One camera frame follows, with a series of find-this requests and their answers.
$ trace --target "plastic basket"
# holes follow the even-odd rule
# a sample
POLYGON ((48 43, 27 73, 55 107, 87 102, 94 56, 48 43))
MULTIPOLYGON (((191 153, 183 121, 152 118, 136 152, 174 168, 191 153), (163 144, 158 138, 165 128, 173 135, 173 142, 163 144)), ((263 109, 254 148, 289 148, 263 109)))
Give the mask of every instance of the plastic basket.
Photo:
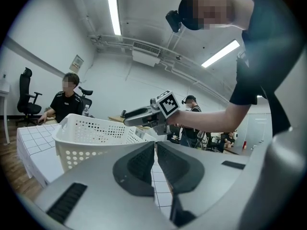
POLYGON ((56 127, 52 138, 64 171, 108 152, 114 145, 156 141, 136 127, 77 114, 68 114, 56 127))

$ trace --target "bottle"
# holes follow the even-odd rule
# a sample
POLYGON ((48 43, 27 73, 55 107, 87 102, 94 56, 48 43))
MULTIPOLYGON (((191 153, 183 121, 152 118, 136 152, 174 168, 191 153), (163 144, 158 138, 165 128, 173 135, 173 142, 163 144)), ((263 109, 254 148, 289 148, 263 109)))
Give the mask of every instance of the bottle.
POLYGON ((83 112, 82 112, 82 116, 85 116, 85 117, 88 117, 88 109, 90 108, 90 106, 89 105, 85 105, 85 108, 84 108, 84 110, 83 110, 83 112))

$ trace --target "ceiling light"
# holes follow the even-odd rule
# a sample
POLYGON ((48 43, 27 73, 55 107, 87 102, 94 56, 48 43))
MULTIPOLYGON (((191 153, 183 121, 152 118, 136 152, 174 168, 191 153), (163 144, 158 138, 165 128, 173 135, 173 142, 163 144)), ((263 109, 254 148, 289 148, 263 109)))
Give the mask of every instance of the ceiling light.
POLYGON ((117 0, 108 0, 114 34, 121 36, 117 0))
POLYGON ((230 53, 234 49, 238 48, 239 46, 240 46, 240 44, 238 43, 237 40, 232 41, 230 44, 226 45, 219 52, 217 52, 214 56, 212 56, 209 60, 204 62, 202 64, 202 66, 205 67, 205 68, 210 66, 211 64, 213 64, 214 62, 216 62, 217 60, 219 60, 223 56, 227 55, 228 53, 230 53))

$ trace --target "air conditioner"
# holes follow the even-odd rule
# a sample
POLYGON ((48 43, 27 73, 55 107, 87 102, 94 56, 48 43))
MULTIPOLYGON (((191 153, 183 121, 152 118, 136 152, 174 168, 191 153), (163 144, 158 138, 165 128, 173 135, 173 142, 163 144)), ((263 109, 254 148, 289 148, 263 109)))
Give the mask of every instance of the air conditioner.
POLYGON ((160 62, 160 50, 145 44, 133 42, 132 58, 134 61, 154 67, 160 62))

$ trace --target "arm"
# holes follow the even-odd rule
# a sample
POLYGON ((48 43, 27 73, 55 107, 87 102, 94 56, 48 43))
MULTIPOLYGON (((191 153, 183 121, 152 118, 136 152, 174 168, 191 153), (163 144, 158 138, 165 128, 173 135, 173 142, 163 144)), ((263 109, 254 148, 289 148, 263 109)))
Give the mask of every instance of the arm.
POLYGON ((54 109, 49 109, 48 111, 44 112, 44 114, 39 118, 38 122, 40 123, 41 121, 46 122, 47 117, 55 114, 56 111, 54 109))
MULTIPOLYGON (((198 110, 198 108, 194 108, 192 109, 192 112, 196 112, 196 113, 199 113, 200 111, 198 110)), ((185 125, 180 125, 182 128, 192 128, 192 127, 188 127, 188 126, 185 126, 185 125)))
POLYGON ((56 113, 56 107, 57 107, 57 94, 52 100, 52 103, 50 105, 50 109, 48 111, 44 112, 44 114, 39 118, 39 120, 37 122, 38 123, 40 123, 42 121, 46 122, 46 119, 47 119, 48 116, 56 113))
POLYGON ((167 122, 183 124, 206 132, 230 132, 240 125, 250 106, 229 103, 226 110, 215 113, 177 111, 167 122))

